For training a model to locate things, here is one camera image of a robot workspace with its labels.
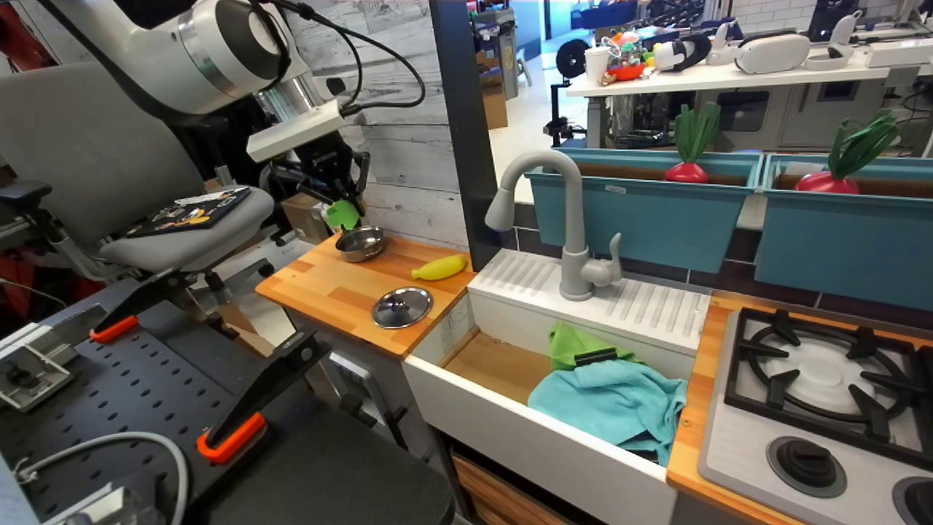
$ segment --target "sink faucet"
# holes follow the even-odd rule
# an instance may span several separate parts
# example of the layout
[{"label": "sink faucet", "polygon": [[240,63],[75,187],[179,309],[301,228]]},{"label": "sink faucet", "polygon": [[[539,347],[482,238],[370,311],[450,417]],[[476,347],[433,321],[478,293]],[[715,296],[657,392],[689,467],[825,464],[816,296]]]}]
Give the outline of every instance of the sink faucet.
[{"label": "sink faucet", "polygon": [[618,232],[610,242],[612,260],[590,260],[586,245],[586,223],[583,223],[583,175],[577,163],[558,152],[526,152],[519,153],[503,175],[503,187],[488,209],[488,228],[492,229],[510,229],[516,220],[516,184],[527,168],[555,168],[564,175],[565,184],[565,223],[564,223],[564,270],[559,270],[559,293],[570,299],[586,299],[591,296],[591,286],[610,286],[622,277],[618,266]]}]

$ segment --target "blue cloth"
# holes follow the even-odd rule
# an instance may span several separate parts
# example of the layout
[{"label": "blue cloth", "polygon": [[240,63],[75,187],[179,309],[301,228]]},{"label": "blue cloth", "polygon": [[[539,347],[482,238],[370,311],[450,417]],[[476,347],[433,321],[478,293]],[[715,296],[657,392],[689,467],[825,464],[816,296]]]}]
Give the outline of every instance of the blue cloth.
[{"label": "blue cloth", "polygon": [[654,454],[660,464],[672,458],[683,401],[683,378],[669,378],[635,362],[555,369],[527,397],[532,407],[622,449]]}]

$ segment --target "banana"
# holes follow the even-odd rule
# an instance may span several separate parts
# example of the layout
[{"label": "banana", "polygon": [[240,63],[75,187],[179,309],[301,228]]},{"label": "banana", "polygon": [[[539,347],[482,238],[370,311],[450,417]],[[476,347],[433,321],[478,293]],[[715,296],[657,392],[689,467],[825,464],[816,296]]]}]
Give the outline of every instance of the banana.
[{"label": "banana", "polygon": [[456,277],[466,268],[466,257],[465,254],[453,254],[453,257],[440,257],[433,260],[419,268],[412,270],[412,279],[446,279]]}]

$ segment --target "stove knob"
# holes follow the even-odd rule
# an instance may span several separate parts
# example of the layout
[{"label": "stove knob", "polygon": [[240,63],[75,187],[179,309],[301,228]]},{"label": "stove knob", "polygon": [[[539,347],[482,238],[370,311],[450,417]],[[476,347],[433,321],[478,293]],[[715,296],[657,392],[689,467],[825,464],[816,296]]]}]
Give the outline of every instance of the stove knob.
[{"label": "stove knob", "polygon": [[807,486],[831,486],[836,480],[833,454],[812,441],[781,442],[778,464],[790,478],[797,478]]},{"label": "stove knob", "polygon": [[906,513],[915,525],[933,525],[933,478],[903,489]]}]

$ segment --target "faucet handle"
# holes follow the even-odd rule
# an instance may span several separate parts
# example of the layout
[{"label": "faucet handle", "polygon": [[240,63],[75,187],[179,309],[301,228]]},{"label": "faucet handle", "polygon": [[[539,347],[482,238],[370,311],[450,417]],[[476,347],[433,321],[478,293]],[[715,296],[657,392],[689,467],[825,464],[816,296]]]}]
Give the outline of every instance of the faucet handle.
[{"label": "faucet handle", "polygon": [[597,286],[610,286],[622,279],[618,245],[622,245],[622,232],[610,238],[610,260],[586,260],[586,266],[581,268],[581,277]]}]

